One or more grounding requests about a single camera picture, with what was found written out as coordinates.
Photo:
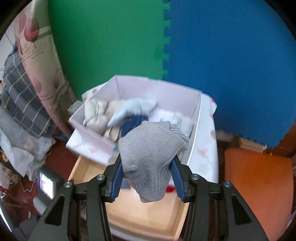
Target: gray plaid fabric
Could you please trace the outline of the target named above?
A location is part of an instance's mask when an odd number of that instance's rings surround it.
[[[31,134],[44,135],[52,120],[36,95],[18,51],[6,59],[4,81],[3,108]]]

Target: pink floral fabric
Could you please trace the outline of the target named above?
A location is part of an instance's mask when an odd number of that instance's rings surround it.
[[[67,109],[76,101],[54,45],[48,0],[33,0],[15,19],[15,39],[25,71],[55,124],[69,138]]]

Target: drawer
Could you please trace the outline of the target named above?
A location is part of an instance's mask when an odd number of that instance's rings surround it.
[[[79,156],[69,180],[88,182],[102,174],[105,166]],[[133,189],[121,189],[113,203],[106,203],[111,228],[118,228],[148,240],[178,240],[188,210],[176,192],[166,193],[157,202],[142,203]]]

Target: green wall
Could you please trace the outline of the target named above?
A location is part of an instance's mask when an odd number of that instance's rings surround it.
[[[115,74],[162,79],[162,0],[49,0],[49,20],[64,74],[81,99]]]

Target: orange panel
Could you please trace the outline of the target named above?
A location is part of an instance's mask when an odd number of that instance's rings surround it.
[[[270,241],[286,230],[293,202],[289,158],[244,149],[225,151],[225,180],[234,184]]]

